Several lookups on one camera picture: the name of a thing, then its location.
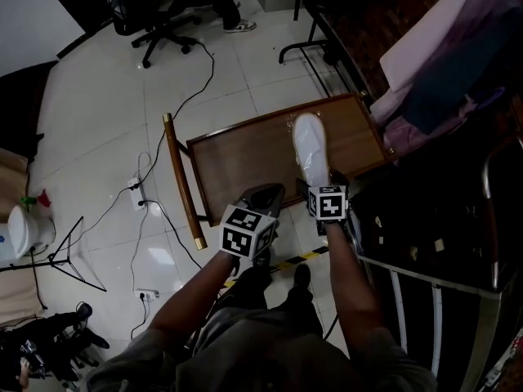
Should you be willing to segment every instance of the chair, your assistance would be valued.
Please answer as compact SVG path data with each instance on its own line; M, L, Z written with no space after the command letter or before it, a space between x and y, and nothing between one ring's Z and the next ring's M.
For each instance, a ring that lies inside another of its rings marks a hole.
M190 22L194 25L201 23L199 17L183 16L183 6L173 3L166 8L161 0L108 0L108 3L111 6L117 34L130 36L143 29L147 32L132 41L133 48L138 48L143 42L149 42L142 60L145 69L150 67L149 58L163 38L180 45L183 54L188 54L190 45L196 44L195 39L177 36L173 32L174 29Z

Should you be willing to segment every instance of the black shoe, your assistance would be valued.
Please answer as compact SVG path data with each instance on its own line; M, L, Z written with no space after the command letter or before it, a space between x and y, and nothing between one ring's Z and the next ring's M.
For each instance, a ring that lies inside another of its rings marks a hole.
M308 265L299 265L294 272L294 286L309 288L311 284L311 269Z
M269 269L270 267L270 248L266 248L253 259L253 267Z
M83 302L76 313L78 314L80 321L87 321L87 319L92 315L92 307Z
M97 345L101 349L108 349L110 347L109 343L107 341L105 341L104 338L98 336L93 331L91 331L89 328L85 328L83 330L82 334L84 336L87 336L87 338L89 339L89 341L92 344Z

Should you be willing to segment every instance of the floor outlet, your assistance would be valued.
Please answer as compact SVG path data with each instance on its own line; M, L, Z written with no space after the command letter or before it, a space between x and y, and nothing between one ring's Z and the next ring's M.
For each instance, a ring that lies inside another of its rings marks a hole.
M151 289L135 289L134 294L138 299L140 299L140 294L144 294L144 301L152 302L154 299L158 299L160 297L160 293L155 290Z
M134 206L135 211L141 211L145 207L144 203L141 205L138 204L139 202L143 202L145 200L144 191L139 183L140 181L136 177L133 177L130 179L130 181L127 182L127 187L131 189L129 191L131 192L132 205Z

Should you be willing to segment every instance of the sneaker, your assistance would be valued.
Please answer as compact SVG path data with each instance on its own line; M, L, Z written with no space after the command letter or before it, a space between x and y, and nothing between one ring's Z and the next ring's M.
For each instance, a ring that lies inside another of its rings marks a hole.
M232 29L224 29L226 33L236 33L236 32L249 32L256 28L256 24L249 20L240 20L239 23Z
M294 272L294 286L309 288L311 284L311 269L308 265L299 265Z
M76 313L78 314L80 321L86 321L92 315L92 307L83 302Z
M262 267L269 269L270 267L270 248L266 248L253 259L253 267Z

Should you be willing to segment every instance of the electrical cable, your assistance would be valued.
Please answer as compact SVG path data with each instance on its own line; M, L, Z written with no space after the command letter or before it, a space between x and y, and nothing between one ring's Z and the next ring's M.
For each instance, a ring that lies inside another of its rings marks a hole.
M195 263L198 268L201 270L202 269L202 266L198 264L198 261L196 261L193 256L190 254L189 250L187 249L187 247L185 245L183 245L183 243L181 242L180 240L180 237L178 236L178 232L176 230L176 228L174 227L174 225L172 224L171 220L169 219L169 217L167 216L167 213L165 213L165 211L163 210L162 208L162 205L160 205L158 202L156 202L155 200L144 200L143 201L144 203L156 203L158 205L158 207L160 208L160 211L162 211L163 213L163 216L165 216L165 219L168 221L169 225L171 226L172 230L174 231L174 234L177 236L177 240L179 242L179 244L183 247L184 250L186 250L186 253L187 255L189 256L189 258L193 261L193 263Z
M329 330L327 331L327 334L325 334L325 337L324 337L325 341L329 338L331 332L333 332L333 329L334 329L334 326L336 325L336 323L337 323L337 315L336 315L336 318L333 321L333 324L330 326Z
M178 108L178 110L174 113L174 116L172 117L172 120L174 121L174 119L177 118L178 114L180 113L181 109L186 105L187 102L189 102L191 99L195 98L197 95L199 95L200 93L203 93L205 91L205 89L207 88L207 86L209 85L209 83L211 82L212 78L214 77L214 65L215 65L215 60L214 60L214 57L211 55L211 53L207 50L207 48L205 47L205 45L203 45L201 42L198 42L198 41L194 41L194 44L197 44L197 45L200 45L204 50L205 52L207 52L207 55L211 57L211 60L212 60L212 66L211 66L211 75L209 76L207 82L205 83L205 85L203 86L202 90L196 92L195 94L193 94L191 97L189 97L188 99L185 99L184 102L180 105L180 107ZM149 176L149 174L151 173L151 171L153 170L154 166L156 165L156 163L158 162L158 156L159 156L159 153L160 153L160 146L162 145L162 142L163 142L163 138L165 138L165 131L163 131L163 134L162 134L162 137L160 138L160 141L158 143L158 146L156 147L156 156L154 157L154 162L153 162L153 165L151 166L151 168L149 169L149 171L147 172L147 174L145 174L145 177L140 180L140 185L143 184L143 182L145 181L145 179L147 179L147 177Z
M197 95L199 95L200 93L202 93L203 91L205 91L205 89L207 88L207 86L209 85L209 83L211 82L212 78L214 77L214 65L215 65L215 60L214 60L214 57L210 54L210 52L207 50L207 48L205 47L205 45L203 45L201 42L198 42L198 41L194 41L194 44L198 44L200 45L204 50L205 52L207 53L207 55L209 55L209 57L211 58L212 60L212 67L211 67L211 75L209 76L208 80L206 81L205 85L203 86L202 90L200 91L197 91L195 94L193 94L191 97L187 98L184 100L184 102L180 105L180 107L178 108L178 110L176 111L176 113L174 114L174 116L172 117L172 120L174 120L176 118L176 116L180 113L181 109L186 105L187 102L189 102L191 99L195 98ZM135 185L135 187L133 189L137 189L138 188L138 185L142 185L143 182L145 181L145 179L147 179L147 177L149 176L149 174L152 172L154 166L156 165L156 163L158 162L158 157L159 157L159 153L160 153L160 147L162 145L162 142L163 142L163 138L165 138L165 131L163 131L163 134L162 134L162 137L160 138L160 141L158 143L158 147L156 148L156 156L154 157L154 162L153 164L150 166L150 169L148 170L148 172L145 174L145 177L143 179L140 180L140 183L137 183ZM140 155L138 156L138 173L140 171L140 156L142 155L143 153L140 153ZM109 207L109 209L107 209L107 211L104 212L104 214L100 217L100 219L89 229L86 229L85 231L83 231L80 236L78 237L78 239L76 241L74 241L74 243L72 243L69 247L72 247L74 244L76 244L78 241L80 241L80 238L88 231L90 231L91 229L93 229L95 226L97 226L100 221L102 220L102 218L107 215L107 213L109 213L109 211L112 209L112 207L115 205L115 203L118 201L119 197L120 197L120 194L122 194L125 190L129 190L130 187L126 187L122 190L120 190L120 192L118 193L118 195L116 196L116 199L114 200L114 202L111 204L111 206ZM67 248L69 247L65 247L65 248L62 248L61 250L59 251L64 251L66 250Z
M140 300L141 300L141 304L144 306L144 322L141 323L140 325L136 325L131 330L131 340L133 339L132 335L134 334L134 331L137 330L138 328L140 328L141 326L145 325L145 322L147 321L147 318L149 317L149 315L147 314L147 308L145 307L145 295L143 293L140 294Z

